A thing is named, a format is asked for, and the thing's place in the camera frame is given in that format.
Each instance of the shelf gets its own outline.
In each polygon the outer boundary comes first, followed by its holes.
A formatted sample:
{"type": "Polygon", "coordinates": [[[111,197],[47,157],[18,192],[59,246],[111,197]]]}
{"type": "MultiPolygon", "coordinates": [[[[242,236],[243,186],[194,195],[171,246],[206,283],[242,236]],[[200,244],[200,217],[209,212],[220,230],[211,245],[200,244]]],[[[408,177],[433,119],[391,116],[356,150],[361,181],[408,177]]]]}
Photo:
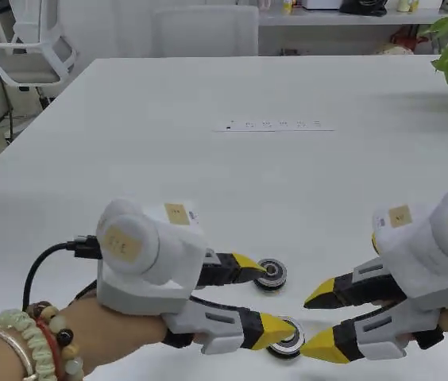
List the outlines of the shelf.
{"type": "Polygon", "coordinates": [[[271,8],[260,13],[260,26],[297,25],[402,25],[432,24],[448,13],[440,10],[417,10],[415,13],[402,13],[389,10],[383,17],[360,16],[339,13],[337,10],[305,10],[296,8],[292,14],[282,14],[281,9],[271,8]]]}

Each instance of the power outlet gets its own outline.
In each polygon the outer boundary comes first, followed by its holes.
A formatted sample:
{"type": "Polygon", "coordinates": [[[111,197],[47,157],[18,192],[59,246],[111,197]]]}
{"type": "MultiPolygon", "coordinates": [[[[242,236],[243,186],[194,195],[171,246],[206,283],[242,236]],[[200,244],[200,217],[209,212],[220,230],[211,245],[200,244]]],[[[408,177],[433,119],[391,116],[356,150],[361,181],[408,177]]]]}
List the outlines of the power outlet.
{"type": "Polygon", "coordinates": [[[218,131],[274,133],[289,131],[333,131],[322,127],[320,121],[231,121],[218,131]]]}

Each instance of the ball bearing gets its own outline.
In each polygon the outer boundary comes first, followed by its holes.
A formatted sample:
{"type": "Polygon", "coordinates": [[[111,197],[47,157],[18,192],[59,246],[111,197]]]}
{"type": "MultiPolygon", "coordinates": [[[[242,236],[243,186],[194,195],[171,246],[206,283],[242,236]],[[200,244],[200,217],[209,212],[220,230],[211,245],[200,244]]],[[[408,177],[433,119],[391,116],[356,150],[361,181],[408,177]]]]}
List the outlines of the ball bearing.
{"type": "Polygon", "coordinates": [[[278,343],[267,347],[268,352],[279,359],[290,360],[299,356],[300,348],[305,344],[305,334],[303,327],[295,319],[291,317],[282,317],[289,325],[295,327],[295,332],[278,343]]]}
{"type": "Polygon", "coordinates": [[[282,288],[288,276],[286,267],[274,259],[260,260],[258,264],[266,269],[266,273],[261,278],[254,280],[256,286],[267,292],[282,288]]]}

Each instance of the yellow fingertip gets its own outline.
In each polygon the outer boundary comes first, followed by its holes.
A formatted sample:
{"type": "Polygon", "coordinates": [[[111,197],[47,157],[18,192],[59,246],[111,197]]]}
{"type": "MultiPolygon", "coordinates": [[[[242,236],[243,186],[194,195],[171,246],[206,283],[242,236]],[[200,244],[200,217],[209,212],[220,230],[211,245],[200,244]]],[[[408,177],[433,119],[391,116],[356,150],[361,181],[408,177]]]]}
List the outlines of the yellow fingertip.
{"type": "Polygon", "coordinates": [[[251,348],[253,351],[263,349],[271,344],[278,343],[286,337],[290,337],[295,333],[295,327],[288,324],[279,317],[270,314],[260,313],[261,323],[263,324],[263,334],[251,348]]]}
{"type": "Polygon", "coordinates": [[[334,291],[334,283],[335,278],[330,278],[327,281],[321,283],[321,285],[316,288],[316,291],[314,291],[311,296],[309,296],[305,300],[304,305],[308,304],[312,299],[315,299],[322,294],[331,294],[334,291]]]}
{"type": "Polygon", "coordinates": [[[237,263],[240,265],[240,267],[248,267],[248,268],[255,268],[259,271],[266,272],[266,269],[250,258],[243,256],[242,254],[237,254],[236,252],[232,252],[231,255],[234,257],[234,259],[237,261],[237,263]]]}
{"type": "Polygon", "coordinates": [[[300,353],[304,356],[312,357],[323,361],[336,364],[347,364],[349,360],[335,346],[334,331],[332,328],[325,329],[312,337],[300,349],[300,353]]]}

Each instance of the black cord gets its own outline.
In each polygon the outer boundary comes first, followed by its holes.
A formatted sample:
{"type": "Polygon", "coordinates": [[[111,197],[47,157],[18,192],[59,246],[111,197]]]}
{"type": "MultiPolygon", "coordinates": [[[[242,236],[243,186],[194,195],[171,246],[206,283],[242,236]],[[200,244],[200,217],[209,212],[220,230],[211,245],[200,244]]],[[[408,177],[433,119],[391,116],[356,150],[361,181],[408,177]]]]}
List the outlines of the black cord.
{"type": "Polygon", "coordinates": [[[22,310],[26,311],[26,308],[30,305],[30,294],[32,292],[32,283],[35,273],[39,269],[42,262],[45,261],[51,254],[58,252],[59,250],[68,250],[70,248],[71,242],[64,242],[63,244],[55,244],[54,246],[48,248],[33,262],[28,275],[26,276],[25,287],[23,288],[23,307],[22,310]]]}
{"type": "MultiPolygon", "coordinates": [[[[23,305],[22,310],[26,311],[30,305],[30,294],[32,292],[32,283],[37,270],[42,263],[52,255],[54,252],[60,250],[68,250],[74,252],[75,258],[85,258],[89,260],[101,260],[102,253],[100,251],[100,245],[98,244],[96,236],[79,236],[74,241],[64,242],[61,244],[55,244],[54,246],[45,250],[39,257],[33,262],[32,267],[28,271],[26,276],[25,287],[23,288],[23,305]]],[[[97,281],[95,280],[81,291],[76,298],[80,298],[88,291],[91,291],[97,287],[97,281]]]]}
{"type": "Polygon", "coordinates": [[[3,82],[2,77],[0,76],[0,87],[2,88],[3,96],[5,97],[5,102],[7,104],[7,109],[9,109],[9,131],[10,131],[10,141],[14,139],[14,123],[13,123],[13,115],[12,115],[12,102],[10,101],[9,95],[7,94],[7,90],[5,88],[5,83],[3,82]]]}

